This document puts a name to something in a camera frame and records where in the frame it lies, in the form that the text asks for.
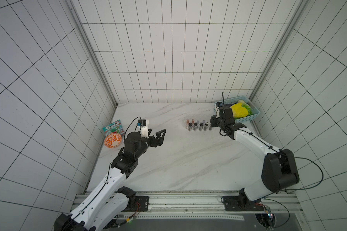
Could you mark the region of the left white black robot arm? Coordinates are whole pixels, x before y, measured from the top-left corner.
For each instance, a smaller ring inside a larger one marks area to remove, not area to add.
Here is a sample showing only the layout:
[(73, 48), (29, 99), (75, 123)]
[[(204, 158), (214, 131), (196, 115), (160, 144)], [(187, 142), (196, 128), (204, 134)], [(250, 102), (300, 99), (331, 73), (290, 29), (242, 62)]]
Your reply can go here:
[(124, 183), (138, 166), (139, 157), (148, 148), (164, 143), (166, 130), (151, 135), (145, 132), (131, 132), (124, 140), (124, 147), (110, 163), (102, 181), (68, 215), (61, 214), (54, 223), (56, 231), (101, 231), (122, 211), (139, 209), (134, 190)]

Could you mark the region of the black lipstick gold band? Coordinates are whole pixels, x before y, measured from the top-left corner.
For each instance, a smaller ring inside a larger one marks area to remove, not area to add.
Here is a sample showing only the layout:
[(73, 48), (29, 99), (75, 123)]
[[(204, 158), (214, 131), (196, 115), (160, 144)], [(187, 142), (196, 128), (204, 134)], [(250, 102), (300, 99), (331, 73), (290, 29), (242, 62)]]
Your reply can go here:
[(206, 130), (208, 129), (208, 127), (209, 127), (209, 123), (206, 122), (206, 123), (204, 124), (203, 130), (206, 131)]

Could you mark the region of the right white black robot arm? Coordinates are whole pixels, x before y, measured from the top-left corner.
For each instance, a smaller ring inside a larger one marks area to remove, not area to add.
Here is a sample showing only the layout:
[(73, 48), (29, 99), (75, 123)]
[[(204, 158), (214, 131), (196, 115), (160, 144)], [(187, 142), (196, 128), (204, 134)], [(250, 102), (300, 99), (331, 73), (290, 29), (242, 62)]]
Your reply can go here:
[(239, 209), (256, 209), (261, 198), (300, 182), (293, 152), (277, 149), (251, 132), (243, 123), (236, 122), (229, 106), (216, 108), (215, 115), (211, 116), (211, 127), (220, 128), (221, 136), (228, 136), (243, 144), (262, 161), (258, 180), (239, 190), (236, 199)]

